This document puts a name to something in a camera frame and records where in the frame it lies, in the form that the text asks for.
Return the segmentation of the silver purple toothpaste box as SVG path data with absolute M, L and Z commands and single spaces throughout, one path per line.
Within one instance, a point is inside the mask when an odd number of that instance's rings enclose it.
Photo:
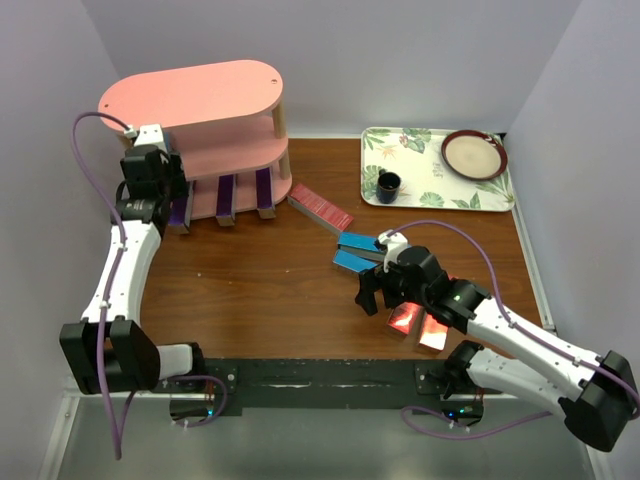
M 215 218 L 221 227 L 235 225 L 235 192 L 235 176 L 220 176 L 218 180 Z

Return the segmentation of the blue toothpaste box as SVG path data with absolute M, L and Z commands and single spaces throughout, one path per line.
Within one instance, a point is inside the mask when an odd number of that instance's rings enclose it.
M 377 238 L 352 232 L 342 232 L 337 241 L 339 250 L 371 261 L 380 262 L 385 251 L 379 248 Z
M 375 268 L 379 264 L 379 261 L 362 258 L 344 250 L 337 250 L 332 263 L 340 270 L 358 275 L 364 271 Z
M 163 132 L 163 140 L 164 140 L 166 152 L 167 153 L 173 152 L 174 144 L 173 144 L 172 136 L 168 131 Z

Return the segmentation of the blue toothpaste box front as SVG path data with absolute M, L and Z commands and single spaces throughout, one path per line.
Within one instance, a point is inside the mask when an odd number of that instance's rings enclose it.
M 166 152 L 167 153 L 173 152 L 174 144 L 173 144 L 172 136 L 168 131 L 163 132 L 163 140 L 164 140 Z

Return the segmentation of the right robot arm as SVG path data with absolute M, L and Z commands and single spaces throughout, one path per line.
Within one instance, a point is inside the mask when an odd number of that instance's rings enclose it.
M 438 323 L 472 336 L 448 358 L 448 386 L 474 386 L 516 396 L 560 418 L 584 444 L 610 452 L 639 416 L 639 394 L 629 361 L 615 351 L 599 355 L 564 341 L 510 312 L 497 297 L 450 276 L 424 247 L 359 275 L 355 301 L 368 315 L 381 293 L 388 308 L 408 302 Z

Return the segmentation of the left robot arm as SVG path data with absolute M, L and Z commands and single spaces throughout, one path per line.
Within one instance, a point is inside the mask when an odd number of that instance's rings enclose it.
M 79 390 L 153 390 L 172 378 L 185 392 L 207 380 L 195 342 L 155 345 L 144 333 L 140 308 L 148 272 L 169 223 L 171 203 L 187 190 L 178 154 L 154 145 L 133 147 L 121 161 L 110 248 L 98 287 L 77 323 L 62 327 L 59 341 Z

